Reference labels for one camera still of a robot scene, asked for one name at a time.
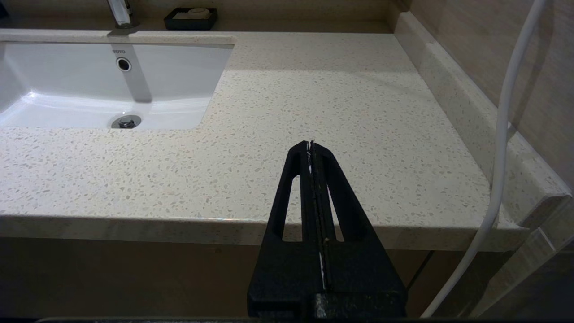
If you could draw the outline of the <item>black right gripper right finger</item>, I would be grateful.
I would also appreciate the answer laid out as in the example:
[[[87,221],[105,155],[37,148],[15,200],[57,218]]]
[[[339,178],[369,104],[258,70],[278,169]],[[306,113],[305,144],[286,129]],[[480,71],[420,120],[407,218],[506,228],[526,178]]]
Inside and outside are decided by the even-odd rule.
[[[313,317],[405,317],[406,288],[334,154],[311,143],[310,157],[324,278],[312,298]]]

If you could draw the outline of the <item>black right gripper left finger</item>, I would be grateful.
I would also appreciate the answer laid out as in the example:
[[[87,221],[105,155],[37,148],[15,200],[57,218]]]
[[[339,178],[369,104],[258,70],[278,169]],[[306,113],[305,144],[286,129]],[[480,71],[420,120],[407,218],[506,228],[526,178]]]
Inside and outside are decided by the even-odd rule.
[[[288,151],[248,288],[251,317],[304,317],[311,297],[324,288],[309,153],[307,141]],[[300,178],[302,240],[290,242],[283,240],[283,233],[296,176]]]

